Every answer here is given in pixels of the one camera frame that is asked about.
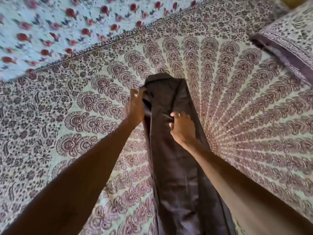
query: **person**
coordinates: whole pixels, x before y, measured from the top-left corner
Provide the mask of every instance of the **person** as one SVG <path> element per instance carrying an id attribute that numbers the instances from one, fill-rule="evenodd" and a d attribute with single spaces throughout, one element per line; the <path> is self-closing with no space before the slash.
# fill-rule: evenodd
<path id="1" fill-rule="evenodd" d="M 142 122 L 144 90 L 130 92 L 125 119 L 88 152 L 68 166 L 23 210 L 3 235 L 77 235 L 92 213 L 129 135 Z M 190 116 L 173 112 L 174 140 L 202 167 L 247 235 L 311 234 L 312 224 L 220 157 L 195 137 Z"/>

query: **mandala print bedsheet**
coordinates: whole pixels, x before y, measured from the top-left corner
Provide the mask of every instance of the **mandala print bedsheet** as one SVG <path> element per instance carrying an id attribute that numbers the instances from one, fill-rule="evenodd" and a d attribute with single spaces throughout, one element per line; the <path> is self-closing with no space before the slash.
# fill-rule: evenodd
<path id="1" fill-rule="evenodd" d="M 248 41 L 286 11 L 275 0 L 208 1 L 2 83 L 0 231 L 117 127 L 129 89 L 158 72 L 187 80 L 218 156 L 313 222 L 313 90 Z M 139 126 L 81 234 L 154 234 L 153 213 Z"/>

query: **pillowcase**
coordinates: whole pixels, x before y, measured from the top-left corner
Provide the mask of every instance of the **pillowcase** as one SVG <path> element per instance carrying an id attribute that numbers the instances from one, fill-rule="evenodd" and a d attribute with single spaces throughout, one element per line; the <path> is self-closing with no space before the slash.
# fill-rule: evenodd
<path id="1" fill-rule="evenodd" d="M 276 55 L 297 77 L 313 86 L 313 0 L 251 37 Z"/>

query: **garment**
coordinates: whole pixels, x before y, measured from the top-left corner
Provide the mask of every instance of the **garment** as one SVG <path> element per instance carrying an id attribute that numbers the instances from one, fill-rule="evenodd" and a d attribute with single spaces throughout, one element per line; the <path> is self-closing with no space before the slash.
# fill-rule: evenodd
<path id="1" fill-rule="evenodd" d="M 144 130 L 159 235 L 235 235 L 229 209 L 196 160 L 170 134 L 167 116 L 189 114 L 196 137 L 210 150 L 184 79 L 150 75 L 144 87 Z"/>

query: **left hand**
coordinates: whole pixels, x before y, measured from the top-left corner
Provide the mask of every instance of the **left hand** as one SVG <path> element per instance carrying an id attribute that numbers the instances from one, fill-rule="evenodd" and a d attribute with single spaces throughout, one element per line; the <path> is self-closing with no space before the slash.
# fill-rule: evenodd
<path id="1" fill-rule="evenodd" d="M 143 110 L 142 96 L 146 89 L 131 89 L 131 96 L 129 102 L 125 106 L 125 119 L 129 121 L 134 127 L 140 124 L 145 116 Z"/>

